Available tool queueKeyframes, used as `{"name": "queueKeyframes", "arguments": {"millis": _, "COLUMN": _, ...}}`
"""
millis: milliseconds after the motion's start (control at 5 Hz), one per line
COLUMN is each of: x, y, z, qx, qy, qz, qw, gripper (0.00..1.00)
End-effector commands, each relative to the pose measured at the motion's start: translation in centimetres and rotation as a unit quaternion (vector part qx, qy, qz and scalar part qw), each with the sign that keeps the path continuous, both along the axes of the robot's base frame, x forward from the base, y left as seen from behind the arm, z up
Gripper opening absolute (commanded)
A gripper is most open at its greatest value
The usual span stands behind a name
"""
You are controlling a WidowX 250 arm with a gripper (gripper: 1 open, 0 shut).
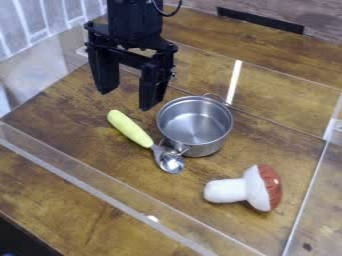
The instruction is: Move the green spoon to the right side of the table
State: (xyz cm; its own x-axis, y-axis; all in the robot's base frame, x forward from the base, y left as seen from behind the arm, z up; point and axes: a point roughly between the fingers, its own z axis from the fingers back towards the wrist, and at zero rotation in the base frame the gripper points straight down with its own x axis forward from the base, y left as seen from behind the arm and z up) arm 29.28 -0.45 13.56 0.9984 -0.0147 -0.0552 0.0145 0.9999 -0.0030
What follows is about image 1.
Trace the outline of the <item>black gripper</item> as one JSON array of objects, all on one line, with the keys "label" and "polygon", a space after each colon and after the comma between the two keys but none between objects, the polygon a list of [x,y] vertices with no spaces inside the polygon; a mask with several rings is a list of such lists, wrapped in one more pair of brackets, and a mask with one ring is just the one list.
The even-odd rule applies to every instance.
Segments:
[{"label": "black gripper", "polygon": [[102,94],[119,86],[119,64],[142,69],[139,108],[149,111],[166,94],[178,46],[162,37],[163,0],[107,0],[107,23],[87,22],[86,43],[95,86]]}]

